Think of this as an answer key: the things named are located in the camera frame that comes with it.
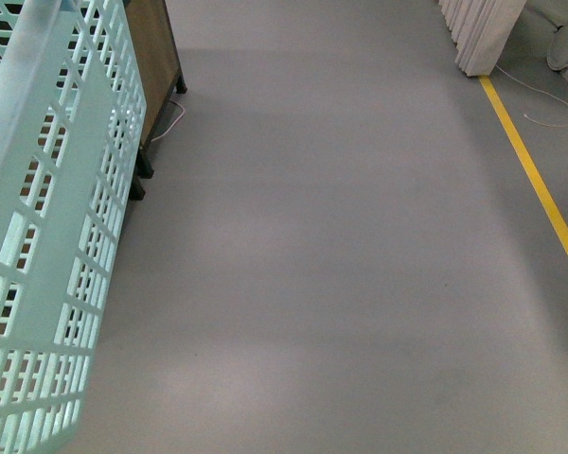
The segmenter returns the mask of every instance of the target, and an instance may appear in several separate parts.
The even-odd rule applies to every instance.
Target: electrical wire
[[[172,99],[169,99],[169,102],[171,102],[172,104],[174,104],[175,106],[178,106],[179,109],[181,109],[181,113],[179,114],[179,116],[177,116],[172,123],[170,123],[170,126],[167,128],[166,131],[164,131],[163,133],[161,133],[160,135],[158,135],[157,137],[154,137],[151,139],[151,142],[155,142],[156,140],[160,140],[160,139],[164,139],[167,135],[169,135],[169,132],[172,131],[172,129],[177,126],[177,123],[179,123],[181,121],[181,118],[183,118],[186,114],[186,108],[183,107],[181,104],[179,104],[177,101],[173,101]]]
[[[531,86],[528,85],[527,83],[522,82],[521,80],[514,78],[513,76],[511,76],[505,69],[503,69],[503,68],[502,68],[501,66],[499,66],[498,64],[496,65],[496,68],[497,68],[499,71],[501,71],[503,74],[505,74],[508,78],[510,78],[511,80],[514,80],[515,82],[519,83],[519,84],[522,85],[523,87],[525,87],[525,88],[527,88],[527,89],[530,89],[530,90],[532,90],[532,91],[534,91],[534,92],[542,93],[543,95],[547,95],[547,96],[549,96],[549,97],[552,97],[552,98],[554,98],[556,101],[559,101],[559,102],[561,102],[562,104],[564,104],[565,106],[568,106],[568,102],[564,101],[563,99],[560,99],[560,98],[557,97],[557,96],[554,96],[554,95],[552,95],[552,94],[550,94],[550,93],[547,93],[547,92],[545,92],[544,90],[539,90],[538,88],[531,87]],[[526,120],[529,120],[529,121],[531,121],[531,122],[533,122],[533,123],[536,123],[537,125],[546,126],[547,128],[568,128],[568,123],[567,123],[567,124],[563,124],[563,125],[553,125],[553,124],[549,124],[549,123],[543,123],[543,122],[541,122],[541,121],[539,121],[539,120],[535,120],[534,118],[530,118],[530,116],[528,116],[526,113],[523,115],[523,117],[524,117]]]

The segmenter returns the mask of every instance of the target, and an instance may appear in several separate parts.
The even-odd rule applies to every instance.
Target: plastic basket
[[[121,0],[0,0],[0,453],[75,432],[145,109]]]

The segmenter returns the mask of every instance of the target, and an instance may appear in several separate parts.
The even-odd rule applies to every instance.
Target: yellow floor line
[[[542,207],[551,221],[551,225],[553,225],[553,228],[558,234],[561,245],[568,255],[568,224],[566,224],[558,206],[554,202],[553,197],[551,197],[551,193],[549,192],[549,189],[547,189],[545,181],[542,179],[539,170],[535,166],[522,137],[520,137],[513,121],[511,121],[511,117],[503,105],[503,101],[501,101],[501,98],[492,85],[490,78],[482,76],[480,77],[480,82],[482,83],[482,87],[484,87],[484,91],[488,95],[488,99],[490,100],[494,111],[499,116],[499,120],[501,120],[501,124],[511,141],[511,145],[515,148],[518,158],[520,158],[524,171],[526,172],[528,179],[530,179],[532,187],[534,187],[534,190],[541,201]]]

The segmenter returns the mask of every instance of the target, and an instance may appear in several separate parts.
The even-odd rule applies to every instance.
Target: gray floor
[[[168,3],[188,114],[64,452],[568,454],[568,260],[436,2]]]

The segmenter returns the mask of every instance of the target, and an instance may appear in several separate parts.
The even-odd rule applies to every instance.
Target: cabinet leg
[[[136,153],[136,174],[139,178],[151,178],[153,176],[150,160],[142,148]]]
[[[136,175],[133,175],[133,181],[131,182],[131,191],[129,192],[130,201],[142,201],[145,197],[145,189],[143,189],[143,184],[141,180]]]
[[[183,73],[181,73],[177,79],[177,93],[180,95],[187,93],[187,85],[186,80],[183,78]]]

